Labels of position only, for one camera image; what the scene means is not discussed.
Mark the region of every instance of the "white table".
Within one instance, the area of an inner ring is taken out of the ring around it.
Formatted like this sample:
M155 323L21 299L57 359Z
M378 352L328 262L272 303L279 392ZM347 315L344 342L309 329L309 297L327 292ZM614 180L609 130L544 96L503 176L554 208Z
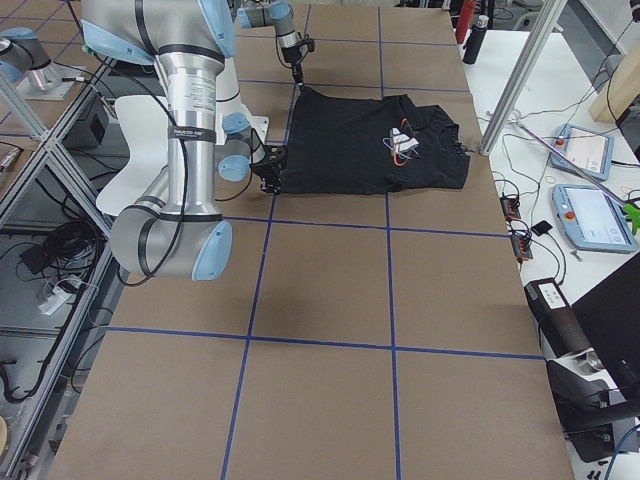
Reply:
M528 33L511 31L487 32L480 55L474 65L466 65L465 72L469 82L470 91L474 97L474 105L479 118L488 118L487 112L493 112L516 60L524 46ZM578 102L591 83L586 77L578 61L569 49L566 41L559 33L551 35L541 53L534 70L529 77L519 99L516 108L526 115L531 112L546 110L562 110L569 105ZM591 95L578 107L570 108L564 112L550 112L540 115L532 115L524 119L524 123L540 136L552 136L557 129L571 119L571 123L598 132L604 132L615 128L610 123L597 123L591 119L588 107L595 99ZM480 120L480 126L486 127L487 122ZM528 135L513 125L507 125L503 130L505 134L515 134L522 137ZM619 162L637 163L635 156L629 148L622 134L616 129L610 133L614 137L613 159ZM569 302L573 303L599 281L615 271L630 257L625 254L601 253L579 251L582 261L570 254L574 250L568 242L562 227L553 211L551 190L554 184L588 184L588 182L570 173L555 169L551 166L545 171L545 163L548 151L533 141L521 140L514 137L505 138L508 153L513 166L535 178L540 179L541 188L537 205L532 213L534 195L521 197L520 211L529 225L534 225L541 220L547 220L553 225L551 234L563 249L567 261L567 274L562 290ZM502 142L499 141L490 154L492 169L500 172L507 179L513 181L521 192L534 191L536 185L526 178L517 175L509 167L507 155L504 152ZM609 189L622 198L626 198L629 190L640 188L640 168L626 168L612 166L609 180L605 183ZM497 184L498 191L502 191L502 182ZM513 193L514 189L505 185L505 193ZM536 238L546 245L556 255L558 248L548 236ZM551 277L556 270L556 262L543 248L533 245L534 259L524 262L521 278L523 285L531 280ZM589 378L595 380L603 374ZM598 467L597 463L585 464L580 461L573 447L568 444L576 479L584 479L591 470L603 470L601 479L604 478L606 466ZM640 478L640 454L621 455L616 459L615 467L610 480L632 480Z

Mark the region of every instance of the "brown table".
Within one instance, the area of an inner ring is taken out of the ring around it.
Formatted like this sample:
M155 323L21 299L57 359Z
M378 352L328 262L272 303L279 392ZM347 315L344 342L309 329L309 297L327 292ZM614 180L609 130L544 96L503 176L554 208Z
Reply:
M448 14L296 5L322 93L408 93L480 138ZM272 32L242 32L245 103L284 141ZM222 194L234 187L221 187ZM572 478L487 158L461 191L224 206L217 281L127 289L50 478Z

